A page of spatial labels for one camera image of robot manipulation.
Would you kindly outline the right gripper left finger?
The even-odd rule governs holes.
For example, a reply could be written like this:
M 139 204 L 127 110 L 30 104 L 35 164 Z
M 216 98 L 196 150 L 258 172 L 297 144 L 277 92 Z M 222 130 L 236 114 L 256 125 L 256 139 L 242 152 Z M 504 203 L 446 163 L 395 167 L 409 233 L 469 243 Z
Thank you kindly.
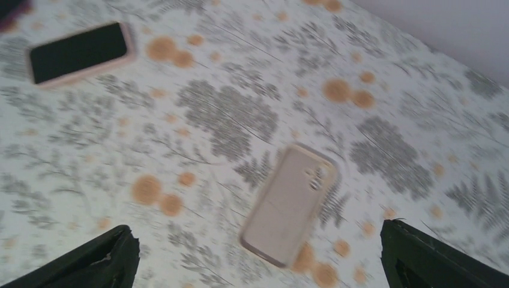
M 133 287 L 140 243 L 122 224 L 3 287 Z

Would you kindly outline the beige phone case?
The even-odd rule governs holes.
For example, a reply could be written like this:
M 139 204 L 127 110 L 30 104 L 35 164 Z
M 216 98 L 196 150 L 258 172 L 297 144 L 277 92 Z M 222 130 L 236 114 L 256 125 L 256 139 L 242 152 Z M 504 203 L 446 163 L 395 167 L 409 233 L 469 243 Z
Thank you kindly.
M 301 143 L 288 145 L 245 219 L 240 245 L 278 268 L 292 266 L 338 177 L 332 158 Z

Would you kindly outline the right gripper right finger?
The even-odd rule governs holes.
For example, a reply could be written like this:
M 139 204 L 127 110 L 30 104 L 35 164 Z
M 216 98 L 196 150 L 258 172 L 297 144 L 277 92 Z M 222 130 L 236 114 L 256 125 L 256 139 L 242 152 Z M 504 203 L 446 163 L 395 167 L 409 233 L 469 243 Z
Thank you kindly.
M 395 287 L 508 287 L 508 275 L 400 221 L 385 220 L 381 263 Z

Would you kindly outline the phone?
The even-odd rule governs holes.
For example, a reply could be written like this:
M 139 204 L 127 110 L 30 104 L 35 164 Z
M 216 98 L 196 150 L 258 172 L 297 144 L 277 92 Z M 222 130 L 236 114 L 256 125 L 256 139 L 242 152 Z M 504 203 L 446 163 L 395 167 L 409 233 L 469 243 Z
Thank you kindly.
M 32 46 L 27 72 L 39 87 L 53 87 L 124 65 L 135 58 L 129 27 L 109 22 Z

